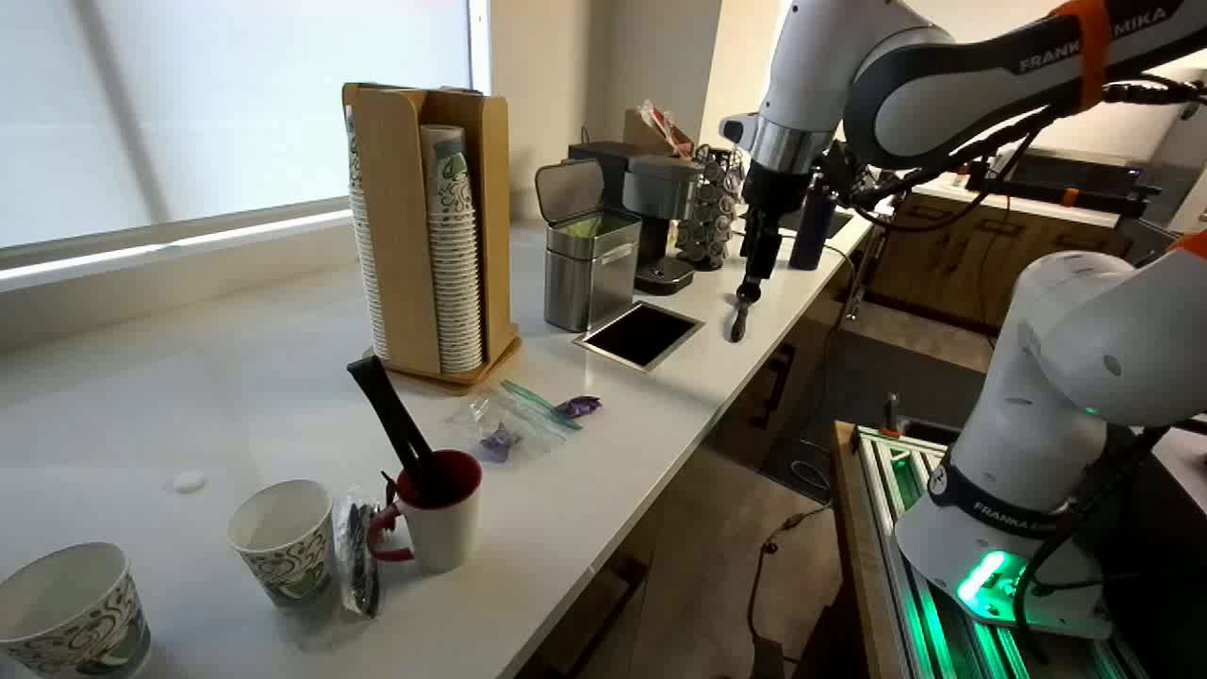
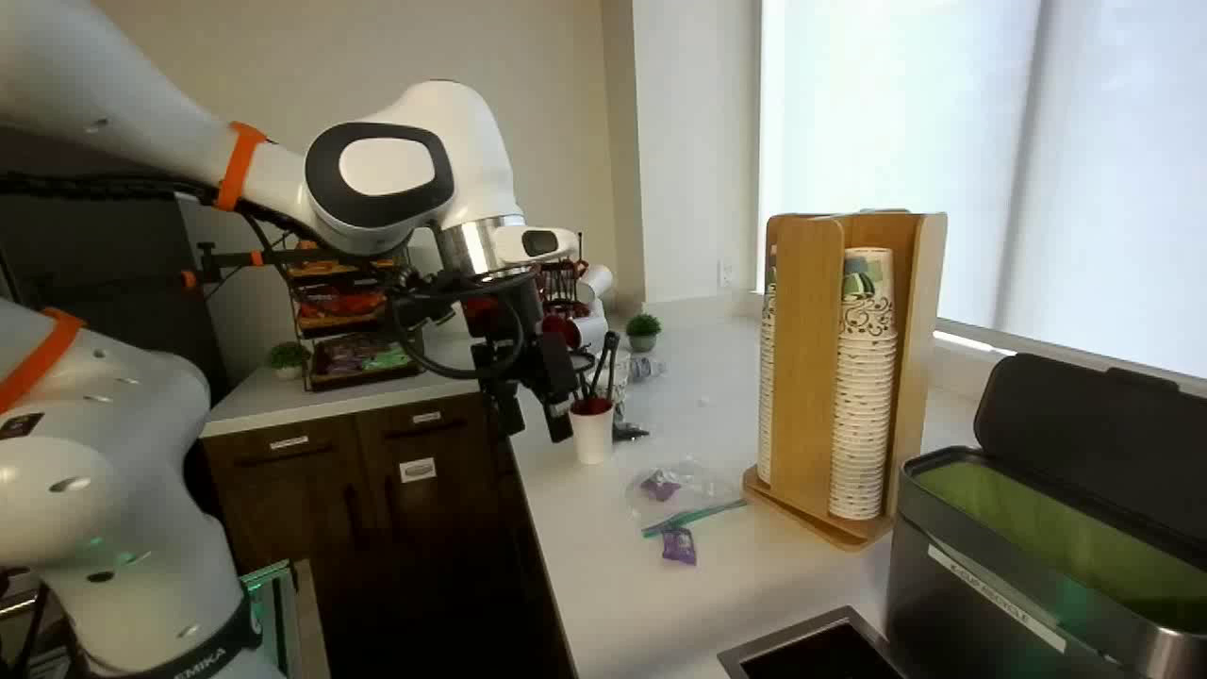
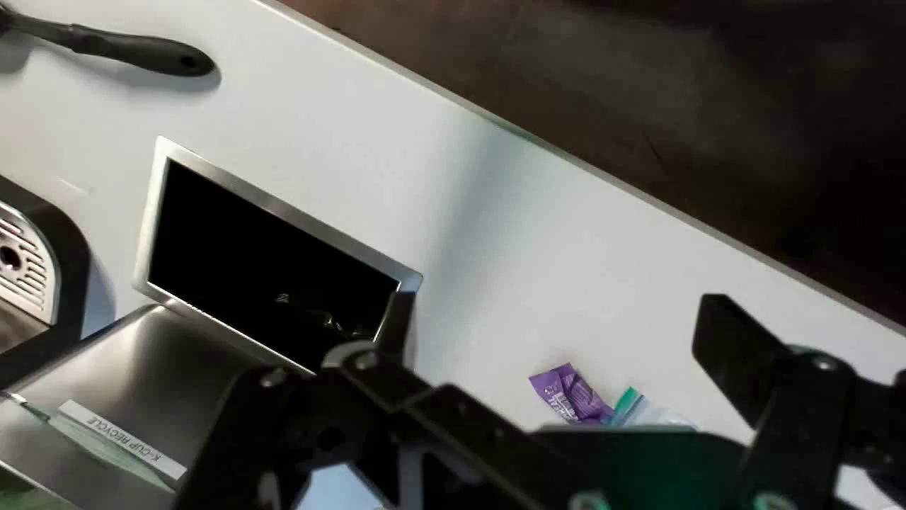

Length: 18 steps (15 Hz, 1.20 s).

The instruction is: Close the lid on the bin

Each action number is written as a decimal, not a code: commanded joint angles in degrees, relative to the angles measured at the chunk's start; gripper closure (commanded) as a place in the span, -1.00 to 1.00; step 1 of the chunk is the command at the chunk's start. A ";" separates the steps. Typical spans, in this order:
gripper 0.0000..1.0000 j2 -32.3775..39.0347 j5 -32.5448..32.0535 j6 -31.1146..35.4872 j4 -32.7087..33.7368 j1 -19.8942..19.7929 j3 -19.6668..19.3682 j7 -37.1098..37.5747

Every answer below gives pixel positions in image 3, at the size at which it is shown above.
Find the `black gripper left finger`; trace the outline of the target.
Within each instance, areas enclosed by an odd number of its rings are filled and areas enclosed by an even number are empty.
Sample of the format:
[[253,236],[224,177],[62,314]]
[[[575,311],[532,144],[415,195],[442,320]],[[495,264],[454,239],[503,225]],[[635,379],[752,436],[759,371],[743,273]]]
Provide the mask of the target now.
[[563,453],[401,366],[410,314],[393,296],[376,335],[335,345],[311,378],[236,378],[173,510],[291,510],[338,464],[393,510],[570,510]]

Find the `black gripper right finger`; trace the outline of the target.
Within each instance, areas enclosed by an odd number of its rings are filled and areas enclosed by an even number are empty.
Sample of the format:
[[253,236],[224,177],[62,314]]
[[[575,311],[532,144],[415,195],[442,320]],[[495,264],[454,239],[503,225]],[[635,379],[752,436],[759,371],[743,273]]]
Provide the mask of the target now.
[[844,464],[906,505],[906,385],[784,342],[728,296],[701,296],[692,355],[752,427],[728,500],[759,507],[854,510],[836,495]]

